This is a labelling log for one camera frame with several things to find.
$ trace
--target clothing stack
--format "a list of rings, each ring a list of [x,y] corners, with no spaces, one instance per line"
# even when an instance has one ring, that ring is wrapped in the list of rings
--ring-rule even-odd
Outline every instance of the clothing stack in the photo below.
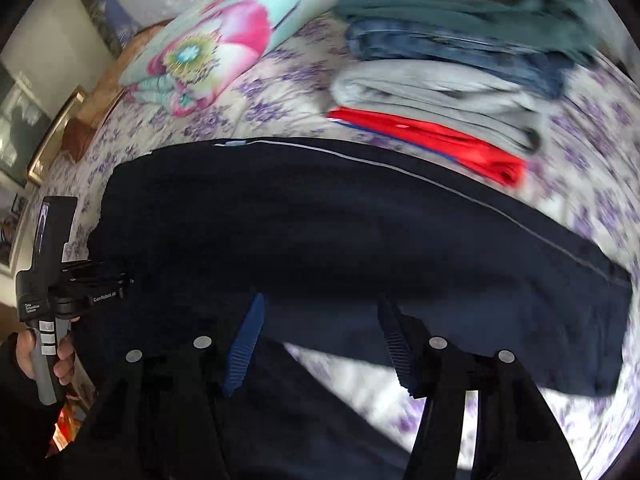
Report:
[[[584,0],[340,0],[351,53],[328,117],[517,186],[546,102],[588,64]]]

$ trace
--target folded gray garment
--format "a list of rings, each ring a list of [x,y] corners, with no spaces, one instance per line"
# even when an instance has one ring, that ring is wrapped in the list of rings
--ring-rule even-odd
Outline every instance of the folded gray garment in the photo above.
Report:
[[[441,124],[505,152],[539,150],[541,98],[481,70],[440,61],[364,61],[342,70],[331,86],[344,107]]]

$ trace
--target device handle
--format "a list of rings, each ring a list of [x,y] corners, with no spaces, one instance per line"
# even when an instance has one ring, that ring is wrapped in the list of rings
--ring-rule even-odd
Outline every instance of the device handle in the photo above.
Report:
[[[53,373],[59,361],[58,344],[69,329],[66,319],[35,319],[28,322],[36,337],[36,346],[31,351],[31,363],[38,385],[38,397],[45,406],[65,400],[65,387]]]

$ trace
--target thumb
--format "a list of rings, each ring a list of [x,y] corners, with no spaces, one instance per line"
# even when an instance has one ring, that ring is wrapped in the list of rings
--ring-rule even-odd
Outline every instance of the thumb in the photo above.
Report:
[[[36,338],[31,330],[23,330],[18,334],[15,345],[15,360],[28,378],[34,379],[33,364],[31,363],[31,351],[36,346]]]

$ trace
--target folded red garment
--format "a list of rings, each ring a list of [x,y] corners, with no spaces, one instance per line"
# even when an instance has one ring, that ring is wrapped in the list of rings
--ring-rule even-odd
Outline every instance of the folded red garment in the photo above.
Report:
[[[345,107],[334,108],[327,117],[450,156],[462,166],[504,186],[517,186],[524,175],[526,161],[523,159],[441,124]]]

